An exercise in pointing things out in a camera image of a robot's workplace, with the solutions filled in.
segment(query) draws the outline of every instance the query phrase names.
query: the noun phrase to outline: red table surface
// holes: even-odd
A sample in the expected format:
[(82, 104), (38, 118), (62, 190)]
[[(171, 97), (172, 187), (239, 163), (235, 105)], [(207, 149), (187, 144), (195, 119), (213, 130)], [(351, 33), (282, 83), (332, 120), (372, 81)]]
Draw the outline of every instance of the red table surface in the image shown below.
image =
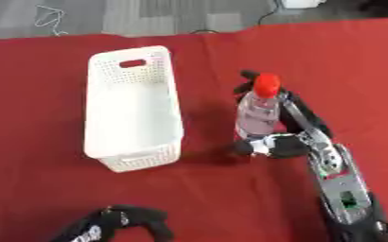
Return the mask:
[[(82, 151), (87, 61), (146, 45), (172, 53), (183, 158), (116, 174)], [(109, 204), (168, 212), (176, 241), (326, 241), (305, 159), (222, 149), (241, 69), (273, 72), (349, 146), (388, 214), (388, 20), (261, 26), (238, 33), (0, 41), (0, 242), (47, 241)], [(151, 241), (142, 229), (114, 241)]]

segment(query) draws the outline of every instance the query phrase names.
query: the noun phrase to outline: white logo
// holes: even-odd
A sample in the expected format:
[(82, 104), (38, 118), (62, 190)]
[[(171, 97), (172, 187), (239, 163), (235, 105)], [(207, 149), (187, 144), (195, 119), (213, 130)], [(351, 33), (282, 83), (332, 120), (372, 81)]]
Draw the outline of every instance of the white logo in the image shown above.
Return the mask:
[(94, 225), (90, 230), (82, 235), (76, 237), (71, 242), (91, 242), (101, 239), (101, 228), (97, 225)]

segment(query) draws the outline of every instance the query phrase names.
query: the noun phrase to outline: bottle cap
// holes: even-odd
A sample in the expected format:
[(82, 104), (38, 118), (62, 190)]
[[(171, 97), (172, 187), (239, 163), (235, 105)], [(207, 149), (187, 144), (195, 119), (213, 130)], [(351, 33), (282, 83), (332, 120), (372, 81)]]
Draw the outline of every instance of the bottle cap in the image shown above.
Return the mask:
[(281, 88), (281, 81), (278, 75), (272, 73), (262, 73), (255, 80), (253, 90), (262, 98), (275, 97)]

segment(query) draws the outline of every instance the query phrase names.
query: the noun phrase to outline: basket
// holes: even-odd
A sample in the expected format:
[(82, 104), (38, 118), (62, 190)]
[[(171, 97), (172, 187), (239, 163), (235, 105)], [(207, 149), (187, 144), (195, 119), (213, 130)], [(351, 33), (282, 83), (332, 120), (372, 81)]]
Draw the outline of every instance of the basket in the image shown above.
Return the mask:
[(89, 60), (85, 154), (114, 172), (169, 164), (183, 124), (168, 50), (118, 50)]

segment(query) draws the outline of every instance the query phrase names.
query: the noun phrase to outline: bottle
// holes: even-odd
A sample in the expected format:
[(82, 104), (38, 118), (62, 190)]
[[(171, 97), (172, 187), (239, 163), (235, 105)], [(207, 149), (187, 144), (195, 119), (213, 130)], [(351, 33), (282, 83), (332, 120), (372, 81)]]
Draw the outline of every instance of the bottle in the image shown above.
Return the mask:
[(279, 77), (263, 73), (256, 78), (253, 91), (238, 105), (236, 132), (241, 139), (261, 139), (273, 133), (279, 120), (277, 94), (281, 87)]

